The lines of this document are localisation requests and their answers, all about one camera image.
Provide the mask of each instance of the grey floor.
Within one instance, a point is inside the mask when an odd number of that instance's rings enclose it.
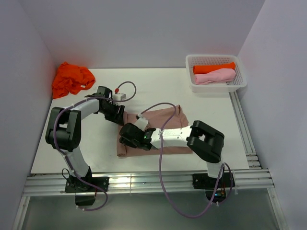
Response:
[[[172,193],[184,211],[197,214],[207,204],[203,191]],[[77,210],[72,196],[32,197],[24,230],[277,230],[266,189],[239,190],[198,219],[175,212],[164,194],[110,195],[98,211]]]

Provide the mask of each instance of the metal frame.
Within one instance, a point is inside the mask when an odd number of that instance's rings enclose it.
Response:
[[[269,170],[262,169],[260,165],[237,93],[231,92],[229,94],[249,164],[249,170],[233,171],[235,173],[236,188],[267,188],[279,227],[287,230],[288,226],[274,189],[273,180]],[[163,172],[165,187],[169,192],[194,191],[192,174],[203,172],[206,171]],[[108,193],[110,194],[162,192],[157,172],[94,173],[93,176],[109,177]],[[65,183],[65,179],[60,174],[32,175],[28,177],[13,229],[21,229],[31,196],[74,196],[74,194],[64,193]]]

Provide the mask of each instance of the white wall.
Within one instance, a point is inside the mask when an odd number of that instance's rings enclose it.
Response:
[[[0,226],[11,229],[51,102],[55,64],[17,0],[0,1]]]
[[[266,0],[239,57],[239,97],[291,229],[307,227],[307,1]]]
[[[237,55],[264,0],[19,0],[57,65],[184,67]]]

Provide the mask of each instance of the black bracket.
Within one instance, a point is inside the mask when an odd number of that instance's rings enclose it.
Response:
[[[211,199],[212,195],[213,195],[213,191],[206,191],[206,197],[208,200]],[[221,193],[221,192],[216,192],[214,194],[214,198],[213,198],[213,203],[217,203],[217,202],[222,202],[223,200],[226,199],[226,192]]]
[[[92,177],[91,179],[91,184],[96,185],[103,190],[107,191],[108,186],[109,186],[109,178],[104,176],[104,177]],[[78,188],[76,185],[71,184],[70,179],[66,181],[66,186],[65,186],[65,193],[84,193],[85,191]],[[87,193],[90,192],[98,192],[100,193],[101,191],[96,191],[95,188],[93,187],[88,187],[88,190],[86,191]]]
[[[63,109],[64,108],[54,107],[50,112],[45,140],[48,144],[51,144],[54,149],[56,149],[56,146],[53,140],[53,126],[57,116]],[[60,127],[60,125],[63,124],[67,124],[67,127]],[[81,141],[81,111],[68,110],[64,112],[59,118],[55,131],[59,148],[72,152],[73,149],[79,146]]]
[[[151,136],[155,130],[155,128],[149,128],[142,131],[134,124],[127,123],[119,131],[119,142],[135,149],[150,150],[153,147],[150,143]]]
[[[112,90],[105,86],[99,86],[96,93],[92,95],[87,95],[86,97],[105,97],[112,98],[113,93]],[[105,99],[99,100],[99,111],[100,113],[105,115],[105,119],[111,122],[114,122],[120,126],[124,125],[124,110],[125,106],[117,105],[112,101]]]
[[[224,134],[202,121],[194,121],[191,129],[191,135],[187,138],[187,146],[206,162],[220,162]],[[205,135],[204,141],[199,139],[202,135]]]
[[[206,189],[206,190],[213,190],[216,178],[209,177],[207,173],[196,173],[192,175],[193,177],[193,187],[195,189]],[[230,187],[232,177],[232,185],[235,187],[235,180],[230,172],[224,172],[222,178],[219,180],[218,188],[225,186],[226,188]]]
[[[96,196],[94,195],[75,195],[75,204],[77,206],[91,206],[94,204]]]

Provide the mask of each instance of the pink towel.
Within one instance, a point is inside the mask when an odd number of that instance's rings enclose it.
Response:
[[[148,120],[147,128],[161,128],[162,124],[173,114],[174,108],[159,109],[155,111],[145,112],[143,115]],[[137,114],[127,114],[124,112],[124,123],[135,123]],[[176,114],[166,124],[165,128],[182,128],[189,125],[188,119],[182,112],[180,105],[176,106]],[[163,154],[182,154],[192,153],[192,150],[188,147],[165,147],[163,148]],[[159,149],[151,149],[149,151],[142,149],[134,149],[129,146],[124,146],[119,142],[119,134],[117,141],[117,155],[119,157],[132,157],[132,156],[146,156],[160,154]]]
[[[212,82],[232,81],[236,72],[233,69],[218,69],[210,73],[195,74],[195,83],[197,85],[207,85]]]

